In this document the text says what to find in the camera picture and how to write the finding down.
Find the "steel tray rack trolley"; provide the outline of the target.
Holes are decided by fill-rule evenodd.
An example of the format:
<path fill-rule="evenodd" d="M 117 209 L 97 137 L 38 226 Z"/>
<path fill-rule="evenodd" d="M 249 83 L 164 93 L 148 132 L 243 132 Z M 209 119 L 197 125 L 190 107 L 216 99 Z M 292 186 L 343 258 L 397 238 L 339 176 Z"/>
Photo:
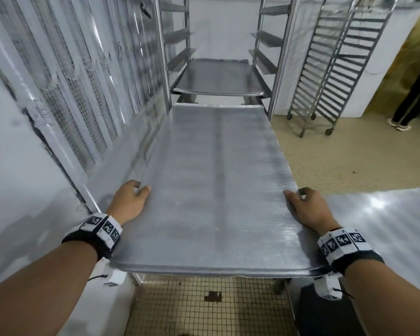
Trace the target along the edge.
<path fill-rule="evenodd" d="M 260 1 L 258 12 L 258 25 L 252 36 L 255 38 L 255 46 L 249 53 L 252 55 L 252 66 L 258 69 L 265 83 L 272 93 L 270 98 L 243 97 L 247 104 L 255 104 L 263 107 L 268 120 L 271 120 L 284 77 L 285 64 L 289 55 L 291 39 L 297 20 L 298 7 L 301 0 L 291 0 L 290 4 L 266 7 L 266 0 Z M 156 24 L 157 44 L 162 61 L 163 93 L 167 111 L 172 108 L 170 88 L 183 72 L 187 63 L 192 60 L 196 49 L 190 46 L 191 30 L 189 26 L 189 0 L 184 0 L 183 5 L 152 0 L 153 19 Z M 163 33 L 162 12 L 179 12 L 184 14 L 185 27 L 183 29 Z M 264 16 L 286 15 L 287 21 L 282 38 L 263 31 Z M 193 103 L 198 95 L 176 94 L 178 101 Z"/>

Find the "marker-patterned left wrist band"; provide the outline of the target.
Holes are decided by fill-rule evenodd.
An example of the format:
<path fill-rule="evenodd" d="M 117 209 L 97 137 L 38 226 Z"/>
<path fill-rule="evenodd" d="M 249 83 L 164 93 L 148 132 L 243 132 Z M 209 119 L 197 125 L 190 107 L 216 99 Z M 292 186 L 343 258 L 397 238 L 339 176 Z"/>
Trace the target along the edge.
<path fill-rule="evenodd" d="M 61 243 L 71 241 L 87 243 L 95 249 L 98 261 L 102 258 L 110 260 L 120 241 L 122 231 L 122 226 L 111 215 L 94 213 L 69 231 Z"/>

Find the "person's left hand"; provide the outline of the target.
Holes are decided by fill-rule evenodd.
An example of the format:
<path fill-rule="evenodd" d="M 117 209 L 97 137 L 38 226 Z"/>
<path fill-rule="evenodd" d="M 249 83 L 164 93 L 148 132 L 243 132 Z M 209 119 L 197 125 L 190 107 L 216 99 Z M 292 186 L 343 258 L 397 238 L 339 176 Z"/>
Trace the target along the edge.
<path fill-rule="evenodd" d="M 137 198 L 140 182 L 129 180 L 114 194 L 105 213 L 114 218 L 120 226 L 134 220 L 143 210 L 147 198 Z"/>

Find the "large metal baking tray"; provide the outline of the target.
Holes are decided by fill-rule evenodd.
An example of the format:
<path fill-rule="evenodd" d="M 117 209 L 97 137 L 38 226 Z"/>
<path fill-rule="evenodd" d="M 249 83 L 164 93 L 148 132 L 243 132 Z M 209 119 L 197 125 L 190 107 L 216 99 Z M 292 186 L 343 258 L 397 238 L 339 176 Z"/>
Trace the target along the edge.
<path fill-rule="evenodd" d="M 330 271 L 318 236 L 284 197 L 297 184 L 261 106 L 176 103 L 141 185 L 151 192 L 123 227 L 116 269 L 251 278 Z"/>

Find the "person's right hand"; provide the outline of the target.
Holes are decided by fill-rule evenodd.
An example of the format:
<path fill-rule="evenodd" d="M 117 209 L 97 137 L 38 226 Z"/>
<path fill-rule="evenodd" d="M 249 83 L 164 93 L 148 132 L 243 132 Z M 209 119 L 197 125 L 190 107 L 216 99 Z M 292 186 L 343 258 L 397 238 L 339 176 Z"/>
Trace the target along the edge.
<path fill-rule="evenodd" d="M 303 187 L 298 192 L 302 197 L 302 205 L 295 211 L 298 220 L 303 225 L 314 230 L 320 237 L 330 231 L 342 228 L 335 220 L 327 202 L 318 191 L 310 187 Z"/>

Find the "person's right forearm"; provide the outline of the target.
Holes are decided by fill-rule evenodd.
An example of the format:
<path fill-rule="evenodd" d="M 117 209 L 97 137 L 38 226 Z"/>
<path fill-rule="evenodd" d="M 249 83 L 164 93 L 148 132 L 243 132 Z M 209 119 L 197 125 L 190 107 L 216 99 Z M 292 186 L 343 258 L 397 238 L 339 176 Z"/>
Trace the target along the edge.
<path fill-rule="evenodd" d="M 377 260 L 357 260 L 344 278 L 370 336 L 420 336 L 420 289 Z"/>

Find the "marker-patterned right wrist band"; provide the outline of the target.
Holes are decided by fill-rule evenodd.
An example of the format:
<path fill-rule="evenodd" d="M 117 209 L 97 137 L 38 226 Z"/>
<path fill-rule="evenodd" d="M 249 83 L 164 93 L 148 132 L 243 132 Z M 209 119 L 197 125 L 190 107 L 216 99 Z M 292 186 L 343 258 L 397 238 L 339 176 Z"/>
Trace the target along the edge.
<path fill-rule="evenodd" d="M 356 229 L 341 227 L 327 232 L 318 239 L 318 246 L 335 272 L 345 276 L 347 268 L 358 260 L 385 263 L 381 255 Z"/>

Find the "empty wheeled steel rack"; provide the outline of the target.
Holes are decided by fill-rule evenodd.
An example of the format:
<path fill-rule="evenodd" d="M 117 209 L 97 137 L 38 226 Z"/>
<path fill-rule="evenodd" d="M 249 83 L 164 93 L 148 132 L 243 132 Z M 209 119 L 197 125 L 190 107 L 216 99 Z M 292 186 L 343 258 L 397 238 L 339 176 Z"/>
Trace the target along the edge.
<path fill-rule="evenodd" d="M 330 136 L 398 0 L 323 0 L 286 118 L 324 118 Z"/>

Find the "person's left forearm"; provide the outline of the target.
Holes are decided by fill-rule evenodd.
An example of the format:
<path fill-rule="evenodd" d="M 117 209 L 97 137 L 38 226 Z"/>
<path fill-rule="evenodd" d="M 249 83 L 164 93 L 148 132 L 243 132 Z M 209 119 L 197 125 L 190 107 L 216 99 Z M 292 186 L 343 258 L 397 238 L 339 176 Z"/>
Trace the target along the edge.
<path fill-rule="evenodd" d="M 82 241 L 62 243 L 0 283 L 0 336 L 56 336 L 98 257 Z"/>

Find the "marker-patterned wrist band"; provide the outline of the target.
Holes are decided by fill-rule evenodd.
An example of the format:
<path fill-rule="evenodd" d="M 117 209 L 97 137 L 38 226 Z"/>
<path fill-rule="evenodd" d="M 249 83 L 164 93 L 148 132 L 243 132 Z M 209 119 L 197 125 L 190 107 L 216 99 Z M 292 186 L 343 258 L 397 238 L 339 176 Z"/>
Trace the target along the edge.
<path fill-rule="evenodd" d="M 122 231 L 122 226 L 111 215 L 94 213 L 69 231 L 61 243 L 71 241 L 87 243 L 95 249 L 98 261 L 102 258 L 110 260 L 120 241 Z"/>
<path fill-rule="evenodd" d="M 347 268 L 358 260 L 385 263 L 381 255 L 356 229 L 341 227 L 327 232 L 318 239 L 318 246 L 335 272 L 345 276 Z"/>

